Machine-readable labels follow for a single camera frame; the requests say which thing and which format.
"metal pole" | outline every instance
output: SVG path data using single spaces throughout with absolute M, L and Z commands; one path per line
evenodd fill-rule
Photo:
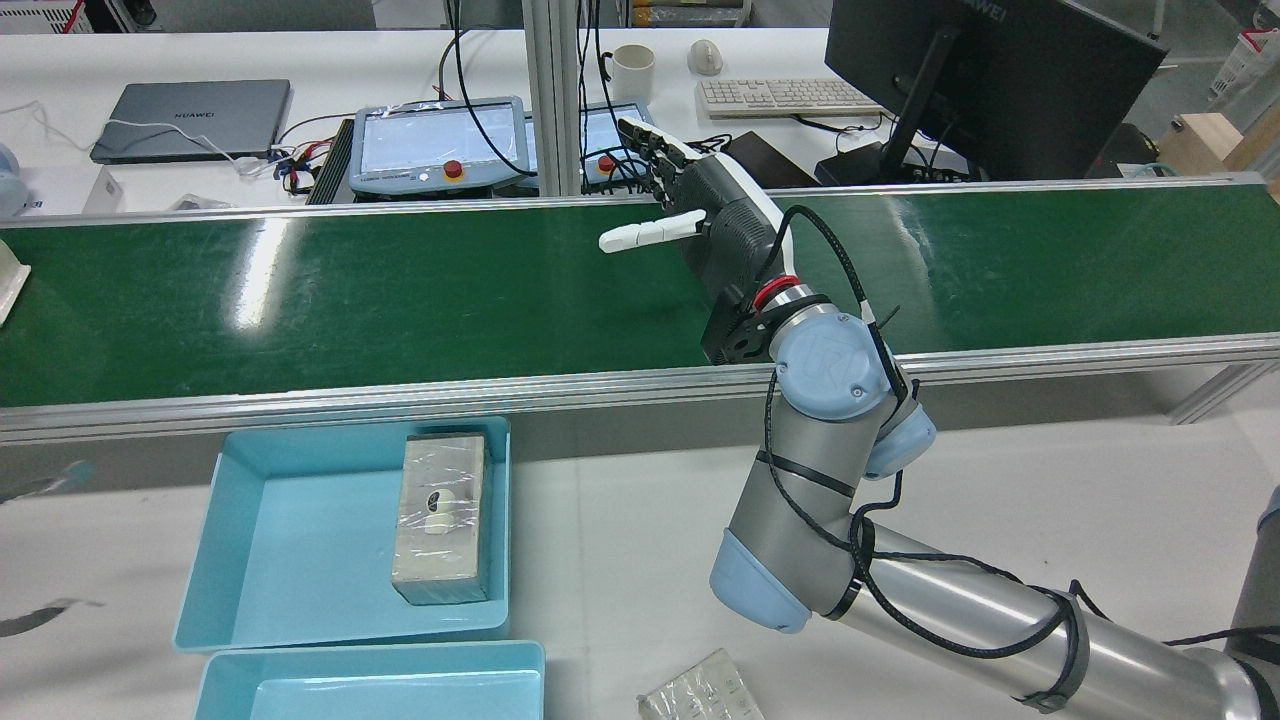
M 524 0 L 524 12 L 538 184 L 544 197 L 580 195 L 577 5 Z

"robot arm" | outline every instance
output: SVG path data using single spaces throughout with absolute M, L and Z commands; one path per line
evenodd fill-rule
M 1211 650 L 1176 652 L 1080 612 L 1069 596 L 852 514 L 861 478 L 899 473 L 936 436 L 869 305 L 859 297 L 859 314 L 844 313 L 796 277 L 792 211 L 783 214 L 731 158 L 626 118 L 618 135 L 648 161 L 669 217 L 609 231 L 600 247 L 678 242 L 714 302 L 701 340 L 708 359 L 769 359 L 781 389 L 774 398 L 771 383 L 764 443 L 712 570 L 724 605 L 783 633 L 817 612 L 1041 712 L 1268 716 L 1275 701 L 1251 664 Z

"clear plastic package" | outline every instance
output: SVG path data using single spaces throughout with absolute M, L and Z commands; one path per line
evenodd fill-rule
M 724 648 L 636 700 L 643 720 L 764 720 Z
M 412 605 L 488 598 L 485 437 L 410 437 L 396 523 L 392 584 Z
M 174 204 L 169 206 L 169 210 L 225 210 L 227 208 L 234 208 L 234 205 L 188 192 L 175 200 Z

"white mug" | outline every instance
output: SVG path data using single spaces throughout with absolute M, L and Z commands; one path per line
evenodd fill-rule
M 612 53 L 604 53 L 604 59 L 612 59 L 612 68 L 605 73 L 609 81 L 609 99 L 637 97 L 649 102 L 653 99 L 653 50 L 644 45 L 620 45 Z

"monitor stand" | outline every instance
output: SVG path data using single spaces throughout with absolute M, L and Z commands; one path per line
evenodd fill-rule
M 946 67 L 947 56 L 957 37 L 960 37 L 960 31 L 950 27 L 933 33 L 929 50 L 924 55 L 924 63 L 911 83 L 906 105 L 899 115 L 897 128 L 893 129 L 888 142 L 864 145 L 818 163 L 815 174 L 823 184 L 858 186 L 919 182 L 913 170 L 905 167 L 906 154 L 911 150 L 911 143 L 915 142 L 915 133 L 920 129 L 920 118 L 929 105 L 933 88 L 938 83 L 938 76 L 942 74 L 942 68 Z

